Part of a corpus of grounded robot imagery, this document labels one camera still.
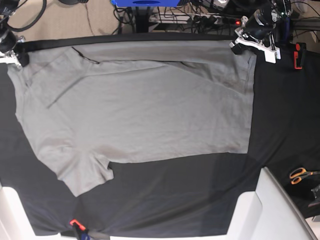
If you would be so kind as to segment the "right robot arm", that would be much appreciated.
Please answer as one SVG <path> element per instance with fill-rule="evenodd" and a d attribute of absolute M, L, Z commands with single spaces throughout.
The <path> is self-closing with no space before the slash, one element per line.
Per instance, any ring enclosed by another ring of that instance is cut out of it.
<path fill-rule="evenodd" d="M 0 62 L 21 69 L 29 64 L 22 35 L 43 16 L 46 0 L 2 0 L 0 2 Z"/>

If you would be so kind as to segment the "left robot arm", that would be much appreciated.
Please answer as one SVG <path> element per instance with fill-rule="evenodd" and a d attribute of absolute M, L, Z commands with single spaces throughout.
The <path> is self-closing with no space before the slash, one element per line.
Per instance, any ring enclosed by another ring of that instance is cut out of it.
<path fill-rule="evenodd" d="M 277 28 L 290 21 L 293 13 L 290 0 L 234 0 L 250 16 L 242 16 L 234 30 L 236 38 L 229 46 L 232 52 L 240 55 L 246 49 L 256 49 L 264 54 L 268 63 L 275 64 L 281 59 L 280 48 L 276 46 Z"/>

